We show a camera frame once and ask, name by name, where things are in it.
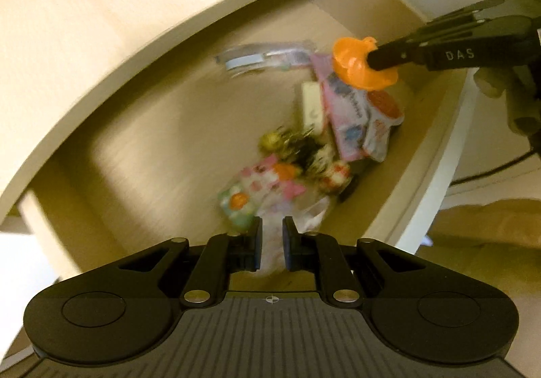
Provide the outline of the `gold keychain trinket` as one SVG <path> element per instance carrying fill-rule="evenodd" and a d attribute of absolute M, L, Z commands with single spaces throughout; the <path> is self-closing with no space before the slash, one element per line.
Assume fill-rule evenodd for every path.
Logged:
<path fill-rule="evenodd" d="M 282 161 L 294 161 L 309 139 L 307 133 L 279 127 L 259 138 L 259 151 L 266 156 L 276 155 Z"/>

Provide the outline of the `pink Volcano snack packet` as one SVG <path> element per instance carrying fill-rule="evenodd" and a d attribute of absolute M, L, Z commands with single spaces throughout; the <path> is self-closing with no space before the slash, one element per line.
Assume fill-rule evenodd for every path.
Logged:
<path fill-rule="evenodd" d="M 311 62 L 322 87 L 326 115 L 338 155 L 346 162 L 363 159 L 361 144 L 369 121 L 365 92 L 350 87 L 336 75 L 330 55 L 313 54 Z"/>

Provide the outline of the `pink pig figurine toy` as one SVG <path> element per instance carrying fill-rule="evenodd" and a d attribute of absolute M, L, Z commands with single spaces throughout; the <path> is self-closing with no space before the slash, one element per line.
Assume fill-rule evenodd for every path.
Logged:
<path fill-rule="evenodd" d="M 217 195 L 220 209 L 233 227 L 246 231 L 263 210 L 304 195 L 299 166 L 282 162 L 275 153 L 241 169 Z"/>

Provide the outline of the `dark-haired doll figurine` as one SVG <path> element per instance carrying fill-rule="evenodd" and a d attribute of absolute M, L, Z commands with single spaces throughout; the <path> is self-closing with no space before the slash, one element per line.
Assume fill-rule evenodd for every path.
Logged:
<path fill-rule="evenodd" d="M 330 168 L 335 161 L 335 150 L 330 144 L 324 144 L 310 154 L 306 161 L 305 175 L 310 178 L 319 178 Z"/>

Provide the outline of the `clear plastic packet with barcode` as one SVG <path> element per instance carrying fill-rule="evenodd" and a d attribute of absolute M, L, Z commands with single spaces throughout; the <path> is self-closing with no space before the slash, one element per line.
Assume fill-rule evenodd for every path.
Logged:
<path fill-rule="evenodd" d="M 298 42 L 252 43 L 230 47 L 215 57 L 231 77 L 267 69 L 287 71 L 311 65 L 316 45 L 309 40 Z"/>

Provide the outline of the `biscuit stick packet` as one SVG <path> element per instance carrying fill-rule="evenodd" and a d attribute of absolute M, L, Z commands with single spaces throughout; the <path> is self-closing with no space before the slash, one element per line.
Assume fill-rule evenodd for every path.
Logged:
<path fill-rule="evenodd" d="M 300 128 L 314 136 L 322 136 L 328 125 L 322 86 L 317 81 L 304 81 L 296 91 L 297 117 Z"/>

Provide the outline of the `small mushroom toy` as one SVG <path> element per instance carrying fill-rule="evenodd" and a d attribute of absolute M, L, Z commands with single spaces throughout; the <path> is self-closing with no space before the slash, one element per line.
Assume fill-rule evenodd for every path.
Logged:
<path fill-rule="evenodd" d="M 351 169 L 342 160 L 332 162 L 319 178 L 319 188 L 325 193 L 338 193 L 349 185 Z"/>

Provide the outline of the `white desk drawer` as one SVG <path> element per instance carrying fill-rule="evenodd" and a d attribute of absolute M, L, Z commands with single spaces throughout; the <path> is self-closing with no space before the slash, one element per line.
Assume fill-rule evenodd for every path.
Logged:
<path fill-rule="evenodd" d="M 243 43 L 339 37 L 388 42 L 421 25 L 404 0 L 259 0 L 175 47 L 102 104 L 40 169 L 18 202 L 63 278 L 174 236 L 205 243 L 228 229 L 217 194 L 259 158 L 259 138 L 294 123 L 307 69 L 231 78 L 215 63 Z M 385 161 L 322 230 L 415 252 L 444 197 L 434 191 L 460 124 L 463 70 L 406 65 L 390 93 L 404 111 Z"/>

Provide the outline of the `white pink cloth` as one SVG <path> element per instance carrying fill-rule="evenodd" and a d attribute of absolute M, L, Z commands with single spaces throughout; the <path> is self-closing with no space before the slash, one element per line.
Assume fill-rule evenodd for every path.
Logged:
<path fill-rule="evenodd" d="M 260 276 L 277 276 L 286 269 L 282 220 L 291 216 L 299 233 L 317 232 L 331 207 L 331 198 L 304 194 L 293 200 L 266 201 L 258 210 L 262 219 Z"/>

